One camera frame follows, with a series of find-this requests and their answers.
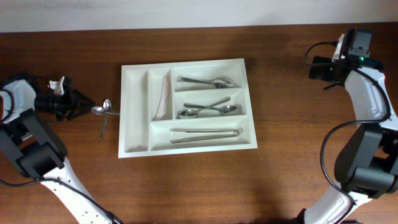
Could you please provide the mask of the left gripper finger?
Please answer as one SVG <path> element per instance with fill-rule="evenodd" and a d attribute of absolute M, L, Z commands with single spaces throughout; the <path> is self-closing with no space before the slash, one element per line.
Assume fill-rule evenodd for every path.
<path fill-rule="evenodd" d="M 91 111 L 91 106 L 82 106 L 80 108 L 73 108 L 68 111 L 68 113 L 65 115 L 65 118 L 70 121 L 75 118 L 78 118 L 80 116 L 83 116 L 85 114 L 88 114 Z"/>
<path fill-rule="evenodd" d="M 74 97 L 75 97 L 75 103 L 77 106 L 80 108 L 83 107 L 92 107 L 95 105 L 95 102 L 91 100 L 89 97 L 85 96 L 78 90 L 73 91 Z"/>

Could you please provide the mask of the small steel teaspoon sideways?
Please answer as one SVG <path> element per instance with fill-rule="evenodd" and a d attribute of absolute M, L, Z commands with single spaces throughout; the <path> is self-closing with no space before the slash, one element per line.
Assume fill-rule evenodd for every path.
<path fill-rule="evenodd" d="M 104 108 L 100 107 L 100 106 L 94 106 L 91 108 L 91 112 L 96 114 L 96 115 L 104 115 L 104 114 L 113 114 L 113 115 L 120 115 L 120 112 L 116 112 L 116 111 L 107 111 Z"/>

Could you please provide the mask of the small steel teaspoon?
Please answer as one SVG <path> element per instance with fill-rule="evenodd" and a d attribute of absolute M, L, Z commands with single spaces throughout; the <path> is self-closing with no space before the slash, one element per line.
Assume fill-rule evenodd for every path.
<path fill-rule="evenodd" d="M 108 120 L 108 112 L 111 110 L 111 108 L 112 108 L 111 101 L 109 99 L 105 99 L 105 101 L 103 102 L 103 110 L 104 110 L 105 117 L 104 117 L 103 126 L 102 126 L 102 130 L 101 130 L 101 134 L 100 134 L 101 140 L 104 138 L 106 123 Z"/>

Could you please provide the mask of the steel fork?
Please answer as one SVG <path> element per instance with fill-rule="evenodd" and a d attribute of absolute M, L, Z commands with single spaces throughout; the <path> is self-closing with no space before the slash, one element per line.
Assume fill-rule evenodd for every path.
<path fill-rule="evenodd" d="M 234 88 L 234 83 L 226 83 L 224 81 L 220 81 L 220 82 L 219 81 L 204 81 L 204 80 L 196 80 L 196 79 L 192 79 L 192 78 L 180 77 L 177 79 L 177 82 L 213 85 L 216 88 Z"/>
<path fill-rule="evenodd" d="M 231 83 L 230 81 L 224 79 L 224 78 L 214 78 L 212 80 L 197 80 L 193 78 L 187 78 L 187 77 L 182 77 L 179 76 L 177 77 L 177 82 L 187 82 L 187 83 L 197 83 L 197 84 L 206 84 L 206 85 L 212 85 L 215 88 L 221 89 L 221 88 L 234 88 L 235 84 Z"/>

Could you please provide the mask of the steel serrated tongs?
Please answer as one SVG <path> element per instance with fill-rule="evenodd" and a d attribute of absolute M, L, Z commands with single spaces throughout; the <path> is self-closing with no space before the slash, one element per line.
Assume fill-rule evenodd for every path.
<path fill-rule="evenodd" d="M 238 129 L 188 129 L 188 128 L 173 128 L 170 129 L 173 133 L 199 133 L 199 136 L 190 136 L 180 139 L 172 139 L 170 143 L 178 144 L 185 142 L 207 141 L 213 139 L 232 138 L 240 135 Z"/>

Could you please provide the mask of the large steel spoon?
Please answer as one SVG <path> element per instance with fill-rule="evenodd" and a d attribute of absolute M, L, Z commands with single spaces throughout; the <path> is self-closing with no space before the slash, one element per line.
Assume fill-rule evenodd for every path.
<path fill-rule="evenodd" d="M 195 109 L 204 108 L 204 106 L 202 106 L 202 105 L 196 105 L 196 104 L 191 104 L 191 103 L 184 103 L 183 105 L 186 108 L 195 108 Z M 209 110 L 217 111 L 222 116 L 236 115 L 239 112 L 239 108 L 235 105 L 226 105 L 226 106 L 222 106 L 219 108 L 211 107 L 211 108 L 209 108 Z"/>
<path fill-rule="evenodd" d="M 209 108 L 211 108 L 213 106 L 217 106 L 217 105 L 220 105 L 222 103 L 226 103 L 226 102 L 228 102 L 230 100 L 231 100 L 231 98 L 229 96 L 227 96 L 227 97 L 224 97 L 224 98 L 220 99 L 217 102 L 214 102 L 214 103 L 212 103 L 210 105 L 204 106 L 204 107 L 202 107 L 200 109 L 197 109 L 197 110 L 191 109 L 191 108 L 181 110 L 178 113 L 178 118 L 180 118 L 180 119 L 196 118 L 200 111 L 209 109 Z"/>

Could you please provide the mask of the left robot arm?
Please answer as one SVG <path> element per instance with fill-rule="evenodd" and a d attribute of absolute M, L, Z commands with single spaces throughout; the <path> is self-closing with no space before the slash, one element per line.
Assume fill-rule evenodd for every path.
<path fill-rule="evenodd" d="M 30 185 L 42 184 L 64 204 L 78 223 L 121 223 L 86 190 L 74 173 L 68 151 L 38 117 L 55 115 L 57 121 L 87 114 L 95 102 L 72 88 L 72 80 L 49 81 L 42 90 L 39 77 L 18 73 L 1 82 L 1 153 Z"/>

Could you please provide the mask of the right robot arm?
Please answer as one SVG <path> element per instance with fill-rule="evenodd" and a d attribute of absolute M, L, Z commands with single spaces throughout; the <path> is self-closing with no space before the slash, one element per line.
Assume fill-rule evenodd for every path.
<path fill-rule="evenodd" d="M 348 29 L 331 42 L 331 58 L 316 56 L 308 77 L 342 86 L 349 93 L 356 119 L 334 127 L 320 149 L 321 170 L 330 188 L 311 207 L 303 209 L 295 223 L 345 223 L 361 205 L 397 191 L 397 114 L 385 87 L 382 62 L 371 59 L 373 32 Z M 356 131 L 338 154 L 334 178 L 325 168 L 325 148 L 337 130 L 353 126 Z"/>

